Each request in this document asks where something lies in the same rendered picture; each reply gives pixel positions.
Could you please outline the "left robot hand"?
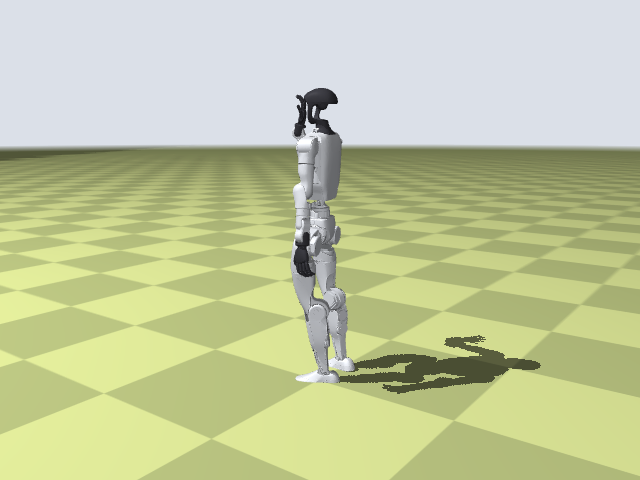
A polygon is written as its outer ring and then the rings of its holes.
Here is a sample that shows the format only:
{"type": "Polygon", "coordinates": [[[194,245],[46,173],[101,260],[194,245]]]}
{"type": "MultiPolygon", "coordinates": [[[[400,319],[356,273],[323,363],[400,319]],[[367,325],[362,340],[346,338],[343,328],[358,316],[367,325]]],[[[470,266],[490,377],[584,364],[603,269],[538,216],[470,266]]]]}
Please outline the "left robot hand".
{"type": "Polygon", "coordinates": [[[302,243],[298,243],[295,240],[295,245],[298,246],[298,248],[295,250],[295,255],[294,255],[294,264],[296,266],[296,270],[300,275],[303,275],[304,277],[311,277],[312,275],[315,275],[315,273],[312,273],[312,271],[310,270],[309,267],[309,256],[308,256],[308,252],[307,252],[307,246],[310,245],[310,235],[308,232],[305,232],[303,234],[303,242],[302,243]]]}

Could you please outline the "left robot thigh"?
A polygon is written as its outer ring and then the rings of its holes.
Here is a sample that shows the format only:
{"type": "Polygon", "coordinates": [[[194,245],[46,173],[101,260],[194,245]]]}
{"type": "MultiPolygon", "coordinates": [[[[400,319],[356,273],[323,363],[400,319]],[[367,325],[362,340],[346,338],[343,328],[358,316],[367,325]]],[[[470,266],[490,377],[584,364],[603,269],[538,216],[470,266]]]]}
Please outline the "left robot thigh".
{"type": "Polygon", "coordinates": [[[308,315],[309,309],[312,305],[321,304],[325,307],[327,311],[327,315],[326,315],[326,318],[327,318],[330,312],[330,307],[328,303],[324,299],[315,298],[313,294],[315,279],[316,279],[316,264],[314,263],[315,260],[312,259],[311,256],[316,257],[319,255],[321,251],[321,247],[322,247],[321,234],[318,229],[310,228],[310,235],[311,235],[310,245],[307,246],[307,252],[309,256],[308,263],[309,263],[310,270],[312,271],[312,273],[315,273],[315,275],[312,275],[311,277],[304,277],[303,275],[300,275],[297,272],[296,266],[294,264],[294,255],[295,255],[295,250],[298,248],[298,246],[295,245],[295,239],[294,239],[293,246],[292,246],[292,253],[291,253],[291,272],[292,272],[293,284],[294,284],[294,288],[295,288],[298,300],[302,308],[304,309],[305,313],[308,315]]]}

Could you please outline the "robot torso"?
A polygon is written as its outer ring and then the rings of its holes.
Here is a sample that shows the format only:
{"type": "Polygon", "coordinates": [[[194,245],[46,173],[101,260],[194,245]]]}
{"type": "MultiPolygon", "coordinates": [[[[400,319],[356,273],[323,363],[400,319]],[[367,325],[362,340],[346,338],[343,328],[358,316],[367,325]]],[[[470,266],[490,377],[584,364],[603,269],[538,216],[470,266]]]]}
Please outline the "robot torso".
{"type": "Polygon", "coordinates": [[[335,233],[335,217],[330,215],[330,207],[325,201],[336,198],[341,166],[341,138],[337,132],[328,135],[318,132],[319,128],[313,128],[306,137],[318,137],[318,153],[314,160],[313,195],[308,200],[312,202],[310,210],[310,223],[313,229],[318,229],[321,234],[322,244],[329,242],[335,233]],[[313,132],[315,129],[316,132],[313,132]]]}

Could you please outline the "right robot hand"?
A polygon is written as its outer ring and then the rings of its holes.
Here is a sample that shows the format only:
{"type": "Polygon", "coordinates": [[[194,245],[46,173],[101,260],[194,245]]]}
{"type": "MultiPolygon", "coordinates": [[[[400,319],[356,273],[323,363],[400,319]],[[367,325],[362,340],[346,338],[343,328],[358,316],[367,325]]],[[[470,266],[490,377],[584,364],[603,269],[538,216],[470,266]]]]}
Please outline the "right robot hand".
{"type": "Polygon", "coordinates": [[[306,101],[301,95],[296,95],[296,98],[300,100],[301,107],[297,105],[297,109],[299,110],[299,119],[298,123],[295,124],[294,135],[299,137],[302,133],[302,129],[306,128],[304,125],[306,121],[306,101]]]}

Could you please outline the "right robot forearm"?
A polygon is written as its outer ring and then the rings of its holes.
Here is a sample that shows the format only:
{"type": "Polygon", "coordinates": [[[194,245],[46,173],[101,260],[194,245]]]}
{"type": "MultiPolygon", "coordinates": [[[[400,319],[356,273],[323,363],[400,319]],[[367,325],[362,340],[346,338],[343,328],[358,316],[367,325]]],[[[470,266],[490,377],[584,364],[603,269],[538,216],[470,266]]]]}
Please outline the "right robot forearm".
{"type": "Polygon", "coordinates": [[[304,138],[304,136],[306,136],[304,129],[302,129],[302,133],[301,133],[301,135],[300,135],[299,137],[296,137],[296,136],[294,135],[294,130],[295,130],[295,128],[292,130],[292,135],[293,135],[293,137],[294,137],[294,138],[296,138],[297,140],[300,140],[300,139],[304,138]]]}

